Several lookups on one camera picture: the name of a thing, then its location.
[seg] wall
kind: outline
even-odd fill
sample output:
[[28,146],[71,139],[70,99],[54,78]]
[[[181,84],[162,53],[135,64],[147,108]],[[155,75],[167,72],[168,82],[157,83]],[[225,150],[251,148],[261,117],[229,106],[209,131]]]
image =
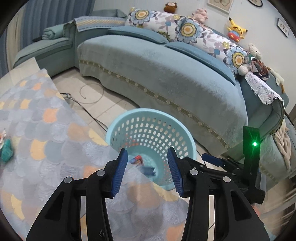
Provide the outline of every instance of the wall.
[[[131,7],[162,10],[168,0],[96,0],[94,10],[118,8],[128,13]],[[209,19],[206,25],[219,32],[227,33],[228,17],[243,28],[248,29],[246,38],[240,42],[247,47],[254,43],[262,53],[262,61],[266,66],[273,68],[285,79],[285,91],[289,97],[286,108],[289,113],[296,103],[296,80],[294,80],[294,54],[296,54],[296,38],[290,31],[289,37],[277,28],[277,18],[280,13],[267,0],[263,0],[263,7],[258,8],[247,0],[234,0],[230,14],[227,15],[218,9],[207,5],[207,0],[175,0],[178,4],[177,12],[188,16],[195,9],[203,7],[208,10]]]

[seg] curtain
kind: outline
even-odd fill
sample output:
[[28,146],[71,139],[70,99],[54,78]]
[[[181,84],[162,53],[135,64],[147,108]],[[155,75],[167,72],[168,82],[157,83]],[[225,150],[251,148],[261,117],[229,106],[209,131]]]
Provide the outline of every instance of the curtain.
[[[23,6],[22,14],[16,14],[12,20],[15,24],[7,27],[10,28],[8,32],[15,32],[15,35],[7,34],[6,29],[0,38],[0,78],[11,68],[15,52],[32,44],[34,38],[42,36],[45,28],[89,15],[94,3],[95,0],[29,0]],[[17,49],[13,54],[10,53],[12,48]]]

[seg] picture frame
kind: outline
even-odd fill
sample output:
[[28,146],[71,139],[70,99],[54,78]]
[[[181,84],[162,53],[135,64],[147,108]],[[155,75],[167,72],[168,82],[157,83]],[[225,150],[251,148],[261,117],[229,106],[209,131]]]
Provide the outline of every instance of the picture frame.
[[290,29],[283,23],[283,21],[278,18],[277,24],[278,28],[284,33],[286,37],[289,36]]
[[229,14],[233,2],[234,0],[208,0],[207,4]]

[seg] plastic basket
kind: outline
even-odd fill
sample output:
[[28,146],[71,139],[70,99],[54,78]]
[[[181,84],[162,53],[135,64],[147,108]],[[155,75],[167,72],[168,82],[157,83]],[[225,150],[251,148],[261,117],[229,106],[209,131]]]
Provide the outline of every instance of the plastic basket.
[[196,147],[187,128],[176,118],[153,109],[139,108],[120,115],[109,127],[106,142],[116,151],[126,148],[131,160],[142,156],[145,166],[155,167],[150,179],[166,190],[174,189],[167,150],[173,146],[178,157],[196,160]]

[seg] wall clock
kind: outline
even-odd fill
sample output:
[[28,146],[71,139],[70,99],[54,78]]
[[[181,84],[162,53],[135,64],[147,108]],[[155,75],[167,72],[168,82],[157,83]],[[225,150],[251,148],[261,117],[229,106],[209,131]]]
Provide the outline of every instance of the wall clock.
[[262,0],[248,0],[251,4],[253,4],[256,7],[262,7],[263,6],[263,2]]

